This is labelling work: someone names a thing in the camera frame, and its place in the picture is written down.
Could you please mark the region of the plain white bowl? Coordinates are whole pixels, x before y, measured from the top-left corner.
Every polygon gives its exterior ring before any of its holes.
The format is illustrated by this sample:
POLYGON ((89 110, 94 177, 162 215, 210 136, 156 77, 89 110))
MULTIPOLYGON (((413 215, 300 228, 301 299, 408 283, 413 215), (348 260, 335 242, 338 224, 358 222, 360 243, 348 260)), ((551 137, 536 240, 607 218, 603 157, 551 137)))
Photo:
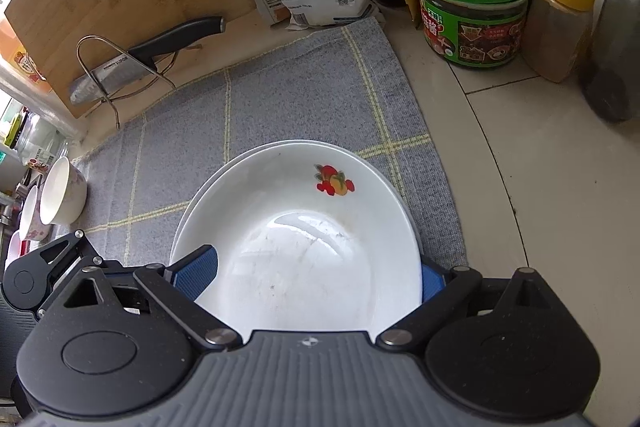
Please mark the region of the plain white bowl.
POLYGON ((84 175, 66 156, 55 161, 40 198, 40 219, 44 225, 71 225, 81 215, 87 200, 84 175))

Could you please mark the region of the grey teal kitchen towel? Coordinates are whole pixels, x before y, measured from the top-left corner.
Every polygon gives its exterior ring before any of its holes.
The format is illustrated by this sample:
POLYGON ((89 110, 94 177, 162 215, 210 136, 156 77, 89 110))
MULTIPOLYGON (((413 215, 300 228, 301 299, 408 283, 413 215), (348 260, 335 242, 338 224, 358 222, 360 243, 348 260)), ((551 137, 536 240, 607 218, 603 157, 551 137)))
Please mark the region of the grey teal kitchen towel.
POLYGON ((405 201, 424 253, 466 260, 448 180, 408 79, 373 18, 315 32, 193 80, 77 159, 88 199, 77 226, 127 265, 164 262, 205 181, 256 146, 287 139, 358 154, 405 201))

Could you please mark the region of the small white floral bowl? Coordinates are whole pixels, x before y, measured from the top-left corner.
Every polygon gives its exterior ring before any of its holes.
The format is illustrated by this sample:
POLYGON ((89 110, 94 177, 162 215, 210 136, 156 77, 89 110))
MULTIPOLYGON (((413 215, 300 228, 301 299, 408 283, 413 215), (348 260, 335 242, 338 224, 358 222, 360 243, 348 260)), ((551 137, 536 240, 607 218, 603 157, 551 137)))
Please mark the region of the small white floral bowl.
POLYGON ((6 254, 6 265, 10 265, 18 258, 28 255, 39 246, 37 241, 22 241, 20 232, 15 231, 9 241, 8 253, 6 254))

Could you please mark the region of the white bowl pink flowers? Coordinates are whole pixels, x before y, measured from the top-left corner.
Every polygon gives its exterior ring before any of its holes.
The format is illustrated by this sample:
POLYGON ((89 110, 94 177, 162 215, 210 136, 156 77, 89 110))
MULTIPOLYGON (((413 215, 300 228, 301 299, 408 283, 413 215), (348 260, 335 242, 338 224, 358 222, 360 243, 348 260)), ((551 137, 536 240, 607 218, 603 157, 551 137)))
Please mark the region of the white bowl pink flowers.
POLYGON ((49 232, 49 225, 45 225, 40 218, 39 187, 34 185, 29 190, 23 205, 18 234, 23 242, 41 242, 49 232))

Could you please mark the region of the glass jar green lid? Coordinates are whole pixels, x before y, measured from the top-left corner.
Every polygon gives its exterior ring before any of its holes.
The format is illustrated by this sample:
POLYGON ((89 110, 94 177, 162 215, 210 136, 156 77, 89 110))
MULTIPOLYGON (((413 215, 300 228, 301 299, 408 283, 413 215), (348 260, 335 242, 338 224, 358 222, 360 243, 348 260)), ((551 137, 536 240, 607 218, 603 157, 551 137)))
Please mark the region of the glass jar green lid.
POLYGON ((67 150, 64 135, 53 124, 29 113, 17 139, 15 150, 27 168, 47 173, 67 150))

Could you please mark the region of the orange cooking wine bottle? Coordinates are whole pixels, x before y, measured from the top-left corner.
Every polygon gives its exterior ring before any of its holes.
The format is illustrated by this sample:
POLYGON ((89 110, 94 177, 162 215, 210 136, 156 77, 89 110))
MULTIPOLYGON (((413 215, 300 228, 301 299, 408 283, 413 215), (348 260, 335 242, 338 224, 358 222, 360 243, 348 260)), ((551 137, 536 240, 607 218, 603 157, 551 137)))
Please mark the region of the orange cooking wine bottle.
POLYGON ((52 91, 47 79, 41 75, 35 61, 27 53, 26 48, 17 38, 16 33, 4 15, 1 15, 0 22, 0 50, 3 60, 9 63, 15 72, 30 83, 32 87, 43 93, 52 91))

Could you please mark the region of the grey bottle red cap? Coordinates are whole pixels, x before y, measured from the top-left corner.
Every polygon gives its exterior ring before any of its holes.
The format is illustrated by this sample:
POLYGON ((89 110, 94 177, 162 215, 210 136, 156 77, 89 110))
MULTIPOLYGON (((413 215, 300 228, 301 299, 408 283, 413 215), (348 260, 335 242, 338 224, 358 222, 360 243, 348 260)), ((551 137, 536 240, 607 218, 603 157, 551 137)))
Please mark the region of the grey bottle red cap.
POLYGON ((582 94, 599 117, 623 122, 639 117, 639 0, 604 0, 582 94))

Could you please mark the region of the yellow lid spice jar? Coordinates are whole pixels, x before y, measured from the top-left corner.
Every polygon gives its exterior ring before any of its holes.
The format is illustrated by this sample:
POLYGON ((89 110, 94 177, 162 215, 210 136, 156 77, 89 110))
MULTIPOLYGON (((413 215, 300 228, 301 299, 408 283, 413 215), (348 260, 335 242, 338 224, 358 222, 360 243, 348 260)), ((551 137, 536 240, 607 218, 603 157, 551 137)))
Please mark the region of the yellow lid spice jar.
POLYGON ((585 56, 596 0, 533 0, 521 52, 539 76, 561 83, 585 56))

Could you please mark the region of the green lid sauce jar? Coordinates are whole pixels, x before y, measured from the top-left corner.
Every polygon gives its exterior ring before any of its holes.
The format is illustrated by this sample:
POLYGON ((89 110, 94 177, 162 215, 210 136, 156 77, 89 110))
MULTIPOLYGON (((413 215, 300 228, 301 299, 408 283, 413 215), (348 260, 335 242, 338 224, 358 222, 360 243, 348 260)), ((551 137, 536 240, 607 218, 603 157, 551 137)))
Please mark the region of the green lid sauce jar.
POLYGON ((444 60, 467 68, 509 63, 521 46, 528 0, 419 0, 424 37, 444 60))

